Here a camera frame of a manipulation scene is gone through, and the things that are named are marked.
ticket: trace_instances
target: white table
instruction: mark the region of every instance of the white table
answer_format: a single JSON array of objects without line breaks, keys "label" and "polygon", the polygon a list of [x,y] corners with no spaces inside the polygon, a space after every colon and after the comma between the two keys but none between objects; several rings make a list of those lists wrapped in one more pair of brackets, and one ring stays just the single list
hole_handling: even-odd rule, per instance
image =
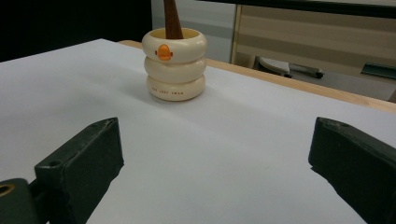
[{"label": "white table", "polygon": [[396,116],[208,66],[205,91],[165,102],[145,55],[103,39],[0,63],[1,180],[119,118],[125,165],[89,223],[364,223],[308,163],[316,117],[396,147]]}]

